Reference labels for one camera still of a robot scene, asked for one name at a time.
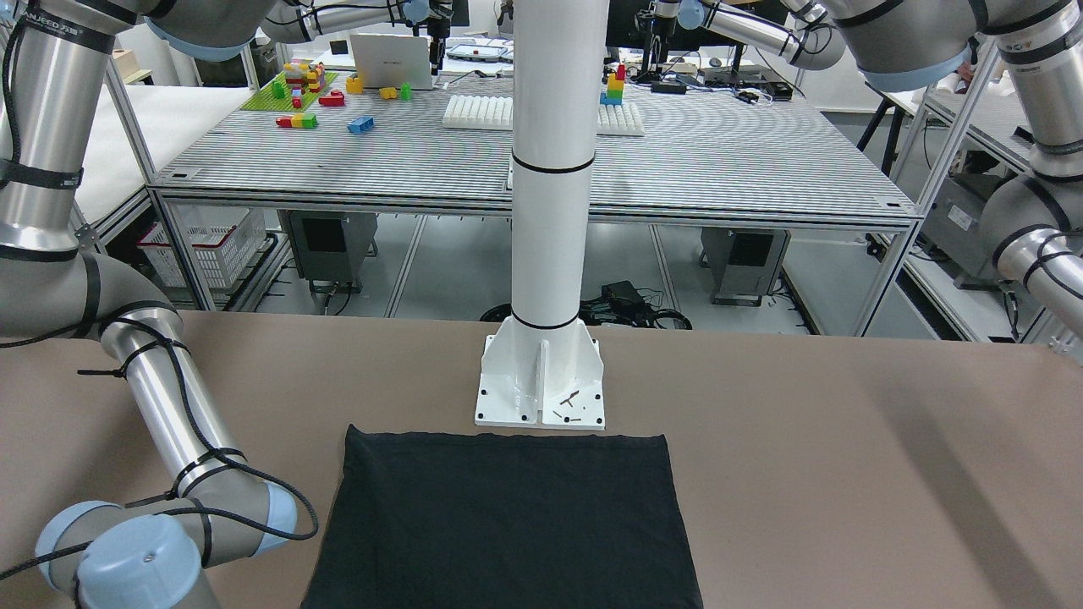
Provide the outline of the silver robot arm image right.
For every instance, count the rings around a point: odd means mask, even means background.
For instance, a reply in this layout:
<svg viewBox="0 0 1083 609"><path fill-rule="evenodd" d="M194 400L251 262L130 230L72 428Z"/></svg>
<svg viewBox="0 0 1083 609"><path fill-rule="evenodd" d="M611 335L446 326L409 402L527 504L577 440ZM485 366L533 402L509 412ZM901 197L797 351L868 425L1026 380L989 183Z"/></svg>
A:
<svg viewBox="0 0 1083 609"><path fill-rule="evenodd" d="M970 133L1003 121L1020 156L1016 177L987 198L977 234L1001 278L1080 334L1079 1L793 1L824 20L867 85L914 91L942 80L971 40L997 50L1012 100L971 103Z"/></svg>

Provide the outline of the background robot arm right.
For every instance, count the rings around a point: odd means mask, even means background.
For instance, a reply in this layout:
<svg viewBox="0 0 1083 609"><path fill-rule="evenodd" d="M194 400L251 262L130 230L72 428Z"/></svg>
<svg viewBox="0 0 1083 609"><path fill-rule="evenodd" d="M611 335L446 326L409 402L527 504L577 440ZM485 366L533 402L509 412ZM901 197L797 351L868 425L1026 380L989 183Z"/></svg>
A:
<svg viewBox="0 0 1083 609"><path fill-rule="evenodd" d="M815 1L783 1L795 27L767 22L723 1L654 1L661 20L676 20L684 30L709 30L785 59L797 69L820 72L839 61L846 50L843 36L828 22L827 9Z"/></svg>

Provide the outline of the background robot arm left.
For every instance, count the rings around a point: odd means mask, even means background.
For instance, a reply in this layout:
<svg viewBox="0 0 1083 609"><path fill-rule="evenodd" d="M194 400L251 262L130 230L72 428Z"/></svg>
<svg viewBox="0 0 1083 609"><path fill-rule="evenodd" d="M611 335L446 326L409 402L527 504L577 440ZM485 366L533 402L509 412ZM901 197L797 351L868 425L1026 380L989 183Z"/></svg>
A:
<svg viewBox="0 0 1083 609"><path fill-rule="evenodd" d="M451 22L457 12L454 1L278 1L259 30L268 39L285 46L301 46L314 39L379 24L425 25Z"/></svg>

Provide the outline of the silver robot arm image left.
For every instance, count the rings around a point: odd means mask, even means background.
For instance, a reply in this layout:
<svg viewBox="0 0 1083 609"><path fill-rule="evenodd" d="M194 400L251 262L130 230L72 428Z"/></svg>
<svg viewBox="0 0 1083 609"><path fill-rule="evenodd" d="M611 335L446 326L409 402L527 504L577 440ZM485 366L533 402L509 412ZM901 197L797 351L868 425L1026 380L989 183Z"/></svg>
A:
<svg viewBox="0 0 1083 609"><path fill-rule="evenodd" d="M247 463L217 415L173 304L151 280L84 251L69 219L117 35L144 20L200 59L239 54L273 1L28 1L3 52L3 347L54 338L101 344L116 359L160 458L161 497L79 502L55 515L37 568L80 608L217 608L206 568L290 540L312 504Z"/></svg>

